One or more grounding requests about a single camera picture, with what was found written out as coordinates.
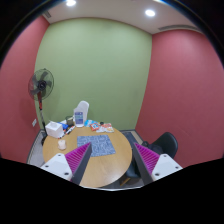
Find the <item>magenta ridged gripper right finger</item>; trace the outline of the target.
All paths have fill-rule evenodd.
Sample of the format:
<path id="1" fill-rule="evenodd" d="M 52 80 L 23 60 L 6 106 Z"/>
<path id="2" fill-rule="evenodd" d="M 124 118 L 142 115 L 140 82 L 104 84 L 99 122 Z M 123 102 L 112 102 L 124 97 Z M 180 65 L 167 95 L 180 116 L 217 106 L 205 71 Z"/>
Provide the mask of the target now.
<path id="1" fill-rule="evenodd" d="M 145 185 L 182 169 L 168 154 L 158 155 L 137 143 L 134 144 L 133 155 Z"/>

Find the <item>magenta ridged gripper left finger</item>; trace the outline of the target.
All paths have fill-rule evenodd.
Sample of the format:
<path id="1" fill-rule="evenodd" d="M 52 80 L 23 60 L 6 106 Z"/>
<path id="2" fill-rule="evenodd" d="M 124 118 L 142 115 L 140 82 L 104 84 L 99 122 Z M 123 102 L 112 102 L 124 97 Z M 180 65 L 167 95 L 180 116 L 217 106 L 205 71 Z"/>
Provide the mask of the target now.
<path id="1" fill-rule="evenodd" d="M 84 144 L 67 154 L 57 153 L 41 168 L 49 173 L 79 185 L 92 153 L 91 143 Z"/>

